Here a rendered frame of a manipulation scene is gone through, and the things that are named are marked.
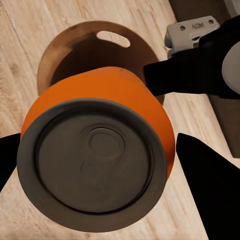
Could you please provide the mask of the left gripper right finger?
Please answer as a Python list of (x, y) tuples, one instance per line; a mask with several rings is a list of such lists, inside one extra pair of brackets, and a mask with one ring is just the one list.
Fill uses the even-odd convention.
[(178, 133), (175, 153), (209, 240), (240, 240), (240, 169), (183, 133)]

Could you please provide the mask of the trash can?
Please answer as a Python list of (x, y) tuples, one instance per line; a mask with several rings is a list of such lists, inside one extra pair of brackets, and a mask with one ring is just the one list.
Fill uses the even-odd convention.
[[(101, 31), (127, 38), (130, 46), (97, 37)], [(81, 22), (59, 33), (45, 49), (37, 70), (38, 96), (60, 80), (103, 67), (127, 69), (146, 86), (143, 67), (157, 62), (153, 48), (132, 29), (105, 20)], [(165, 94), (155, 98), (163, 107)]]

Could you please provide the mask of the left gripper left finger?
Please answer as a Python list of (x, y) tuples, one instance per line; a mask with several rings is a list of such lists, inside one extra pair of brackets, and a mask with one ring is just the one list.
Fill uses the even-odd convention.
[(20, 140), (20, 133), (0, 139), (0, 192), (16, 168)]

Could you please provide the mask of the can of soda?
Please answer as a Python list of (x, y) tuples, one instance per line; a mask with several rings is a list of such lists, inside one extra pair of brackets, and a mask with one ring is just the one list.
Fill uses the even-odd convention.
[(66, 228), (103, 233), (145, 217), (175, 160), (167, 112), (131, 71), (107, 66), (60, 80), (28, 111), (17, 172), (31, 203)]

